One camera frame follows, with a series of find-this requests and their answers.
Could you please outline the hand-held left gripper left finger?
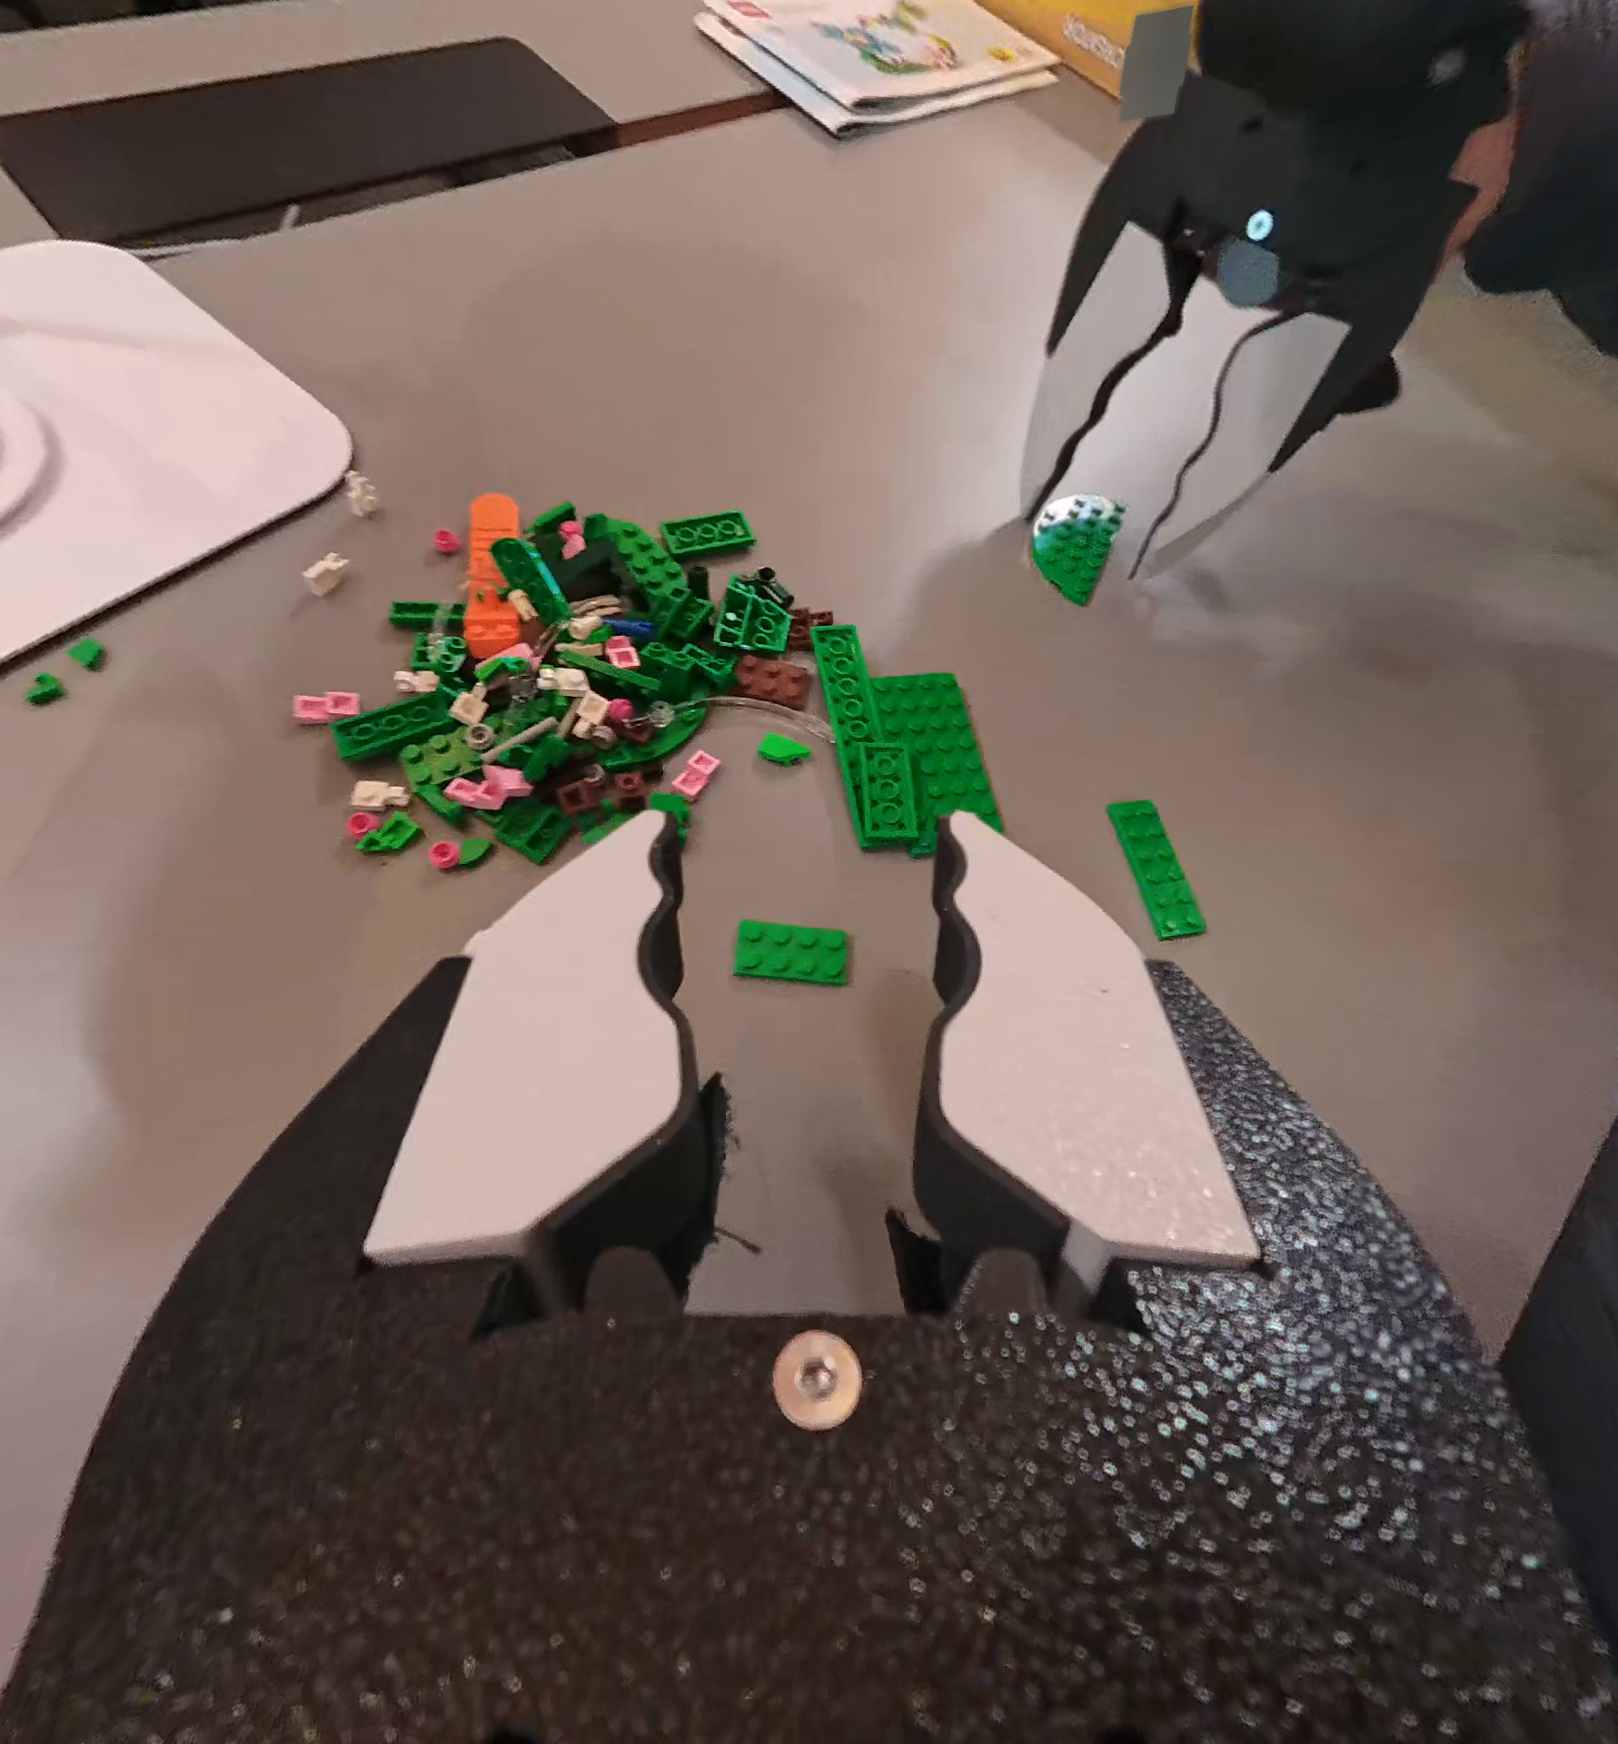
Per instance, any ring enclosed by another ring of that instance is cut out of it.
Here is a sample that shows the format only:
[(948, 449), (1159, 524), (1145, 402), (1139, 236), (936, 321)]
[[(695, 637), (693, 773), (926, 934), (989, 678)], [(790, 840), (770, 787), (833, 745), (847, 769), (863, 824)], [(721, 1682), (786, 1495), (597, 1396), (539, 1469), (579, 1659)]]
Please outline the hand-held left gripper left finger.
[(462, 950), (362, 1256), (496, 1260), (535, 1315), (679, 1315), (717, 1234), (729, 1096), (687, 1015), (675, 816), (644, 810)]

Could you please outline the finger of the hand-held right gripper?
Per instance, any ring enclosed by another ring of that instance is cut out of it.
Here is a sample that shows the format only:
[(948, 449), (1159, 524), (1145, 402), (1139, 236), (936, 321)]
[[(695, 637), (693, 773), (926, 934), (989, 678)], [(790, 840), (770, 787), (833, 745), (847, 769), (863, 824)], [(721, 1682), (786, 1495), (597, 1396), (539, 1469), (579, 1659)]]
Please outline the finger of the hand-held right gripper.
[(1031, 516), (1076, 493), (1167, 524), (1198, 443), (1198, 366), (1181, 339), (1198, 258), (1127, 222), (1044, 356), (1021, 461)]
[(1145, 524), (1131, 534), (1131, 577), (1192, 548), (1258, 491), (1334, 362), (1350, 325), (1321, 313), (1198, 313), (1192, 337), (1155, 366), (1163, 388), (1145, 437)]

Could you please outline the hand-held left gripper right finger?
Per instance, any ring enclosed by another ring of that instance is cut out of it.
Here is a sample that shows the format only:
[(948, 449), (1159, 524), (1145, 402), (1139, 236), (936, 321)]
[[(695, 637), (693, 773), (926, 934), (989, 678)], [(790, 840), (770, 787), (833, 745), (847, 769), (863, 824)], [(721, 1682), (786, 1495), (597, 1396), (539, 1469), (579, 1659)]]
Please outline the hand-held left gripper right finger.
[(1086, 1319), (1125, 1264), (1256, 1274), (1263, 1250), (1147, 960), (1090, 895), (973, 812), (936, 830), (912, 1189), (887, 1213), (904, 1305), (944, 1315), (1017, 1250)]

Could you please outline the green half-round lego plate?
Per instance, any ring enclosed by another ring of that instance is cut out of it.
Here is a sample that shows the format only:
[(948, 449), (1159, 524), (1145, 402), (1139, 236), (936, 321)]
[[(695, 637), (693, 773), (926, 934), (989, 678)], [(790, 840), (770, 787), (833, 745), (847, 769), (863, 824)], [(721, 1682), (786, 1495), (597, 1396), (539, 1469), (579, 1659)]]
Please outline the green half-round lego plate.
[(1100, 589), (1113, 542), (1125, 522), (1125, 504), (1102, 493), (1070, 493), (1039, 508), (1031, 530), (1031, 560), (1056, 593), (1088, 607)]

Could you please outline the pile of small lego pieces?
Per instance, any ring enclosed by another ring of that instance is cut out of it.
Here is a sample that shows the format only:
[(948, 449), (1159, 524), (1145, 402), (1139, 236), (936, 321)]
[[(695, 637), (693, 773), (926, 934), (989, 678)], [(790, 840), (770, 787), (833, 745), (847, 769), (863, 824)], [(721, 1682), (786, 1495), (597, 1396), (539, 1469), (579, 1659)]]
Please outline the pile of small lego pieces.
[(433, 595), (387, 605), (385, 690), (291, 704), (354, 775), (342, 830), (368, 860), (419, 852), (449, 875), (504, 848), (543, 867), (644, 810), (689, 838), (721, 769), (701, 745), (715, 710), (812, 706), (812, 629), (835, 615), (798, 603), (768, 564), (713, 575), (711, 560), (754, 548), (741, 510), (654, 528), (573, 500), (520, 512), (522, 534), (494, 546), (520, 643), (478, 660), (464, 641), (468, 508), (435, 534)]

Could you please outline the person's right forearm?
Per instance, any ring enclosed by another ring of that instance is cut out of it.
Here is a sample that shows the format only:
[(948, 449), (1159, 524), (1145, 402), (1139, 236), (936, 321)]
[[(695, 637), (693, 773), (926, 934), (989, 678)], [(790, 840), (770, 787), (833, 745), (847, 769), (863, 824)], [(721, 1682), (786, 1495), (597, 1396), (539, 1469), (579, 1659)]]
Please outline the person's right forearm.
[(1618, 1), (1534, 3), (1504, 197), (1463, 248), (1484, 293), (1550, 293), (1618, 360)]

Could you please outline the long green lego plate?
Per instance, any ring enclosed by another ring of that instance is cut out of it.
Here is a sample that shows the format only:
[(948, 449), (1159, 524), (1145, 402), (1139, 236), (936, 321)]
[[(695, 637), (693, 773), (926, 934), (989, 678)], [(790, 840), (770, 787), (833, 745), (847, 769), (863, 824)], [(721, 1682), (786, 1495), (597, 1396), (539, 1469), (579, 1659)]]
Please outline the long green lego plate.
[(1208, 921), (1157, 804), (1147, 798), (1110, 802), (1108, 818), (1157, 938), (1202, 936), (1208, 931)]
[(827, 723), (833, 729), (839, 753), (849, 814), (859, 840), (865, 844), (869, 832), (863, 820), (859, 753), (865, 745), (883, 743), (885, 729), (875, 704), (861, 635), (851, 623), (818, 623), (812, 629), (812, 643), (827, 706)]

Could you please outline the short green lego plate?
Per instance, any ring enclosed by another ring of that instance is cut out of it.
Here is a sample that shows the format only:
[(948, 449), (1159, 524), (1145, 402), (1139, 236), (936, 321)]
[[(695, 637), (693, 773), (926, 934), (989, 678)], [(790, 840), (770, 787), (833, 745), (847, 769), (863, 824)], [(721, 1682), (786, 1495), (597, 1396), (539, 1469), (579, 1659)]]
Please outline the short green lego plate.
[(776, 984), (847, 986), (851, 938), (841, 927), (741, 919), (735, 929), (733, 972)]

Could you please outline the yellow lego box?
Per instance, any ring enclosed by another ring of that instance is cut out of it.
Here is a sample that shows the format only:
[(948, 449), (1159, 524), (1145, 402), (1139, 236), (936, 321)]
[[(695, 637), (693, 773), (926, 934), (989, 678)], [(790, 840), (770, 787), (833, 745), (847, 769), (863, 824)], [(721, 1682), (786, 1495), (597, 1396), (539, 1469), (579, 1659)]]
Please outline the yellow lego box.
[(1052, 51), (1112, 98), (1121, 98), (1135, 1), (981, 1), (999, 21)]

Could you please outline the large green lego plate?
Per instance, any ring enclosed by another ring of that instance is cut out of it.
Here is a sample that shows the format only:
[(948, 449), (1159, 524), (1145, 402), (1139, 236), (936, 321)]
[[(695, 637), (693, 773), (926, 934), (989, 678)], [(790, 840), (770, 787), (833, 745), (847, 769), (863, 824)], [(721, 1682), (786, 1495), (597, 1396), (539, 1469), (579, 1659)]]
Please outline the large green lego plate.
[(981, 753), (966, 688), (950, 670), (893, 674), (873, 680), (885, 739), (910, 751), (922, 828), (914, 858), (934, 856), (938, 818), (971, 812), (1007, 832)]

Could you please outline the lego instruction booklet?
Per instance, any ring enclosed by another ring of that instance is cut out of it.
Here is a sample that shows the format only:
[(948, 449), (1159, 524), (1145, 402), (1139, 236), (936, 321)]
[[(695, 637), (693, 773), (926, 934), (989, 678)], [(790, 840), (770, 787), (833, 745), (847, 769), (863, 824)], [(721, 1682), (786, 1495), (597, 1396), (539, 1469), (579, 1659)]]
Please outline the lego instruction booklet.
[(711, 1), (693, 23), (837, 137), (1031, 92), (1058, 68), (975, 1)]

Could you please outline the orange lego brick separator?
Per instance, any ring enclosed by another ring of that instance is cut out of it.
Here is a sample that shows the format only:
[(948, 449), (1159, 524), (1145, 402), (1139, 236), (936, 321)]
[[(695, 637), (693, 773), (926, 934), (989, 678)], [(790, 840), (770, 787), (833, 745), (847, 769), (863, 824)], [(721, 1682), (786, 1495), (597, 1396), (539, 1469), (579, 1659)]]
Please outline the orange lego brick separator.
[(486, 491), (470, 502), (470, 566), (464, 641), (478, 660), (520, 643), (522, 611), (510, 599), (510, 585), (494, 556), (494, 546), (522, 534), (522, 512), (506, 493)]

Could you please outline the person's right hand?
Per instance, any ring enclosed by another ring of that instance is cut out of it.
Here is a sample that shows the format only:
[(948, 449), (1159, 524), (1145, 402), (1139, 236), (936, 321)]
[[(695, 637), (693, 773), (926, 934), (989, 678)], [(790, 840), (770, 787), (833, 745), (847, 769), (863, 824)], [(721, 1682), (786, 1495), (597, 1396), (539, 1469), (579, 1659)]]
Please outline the person's right hand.
[(1475, 232), (1502, 203), (1512, 177), (1516, 149), (1516, 110), (1477, 128), (1463, 143), (1451, 169), (1451, 179), (1459, 185), (1471, 185), (1473, 197), (1447, 238), (1445, 264), (1461, 258)]

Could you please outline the white desk lamp clear stand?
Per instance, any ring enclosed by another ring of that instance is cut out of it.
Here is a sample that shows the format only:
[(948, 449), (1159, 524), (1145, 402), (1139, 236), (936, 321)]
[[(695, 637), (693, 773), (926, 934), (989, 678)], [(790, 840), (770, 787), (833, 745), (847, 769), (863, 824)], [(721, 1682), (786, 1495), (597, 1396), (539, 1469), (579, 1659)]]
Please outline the white desk lamp clear stand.
[(346, 424), (151, 264), (0, 250), (0, 664), (334, 493)]

